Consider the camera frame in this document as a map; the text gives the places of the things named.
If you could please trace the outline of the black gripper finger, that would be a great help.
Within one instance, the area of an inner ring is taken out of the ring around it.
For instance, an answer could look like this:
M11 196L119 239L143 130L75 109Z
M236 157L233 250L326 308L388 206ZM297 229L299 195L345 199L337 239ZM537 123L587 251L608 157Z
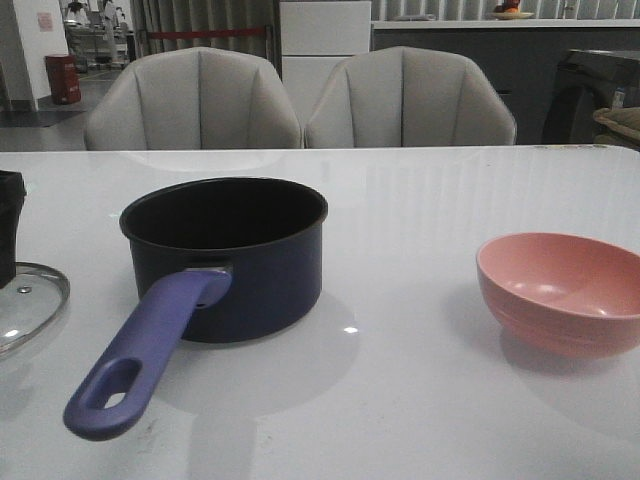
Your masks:
M16 276L16 238L17 229L26 189L20 172L1 171L1 288L4 288Z

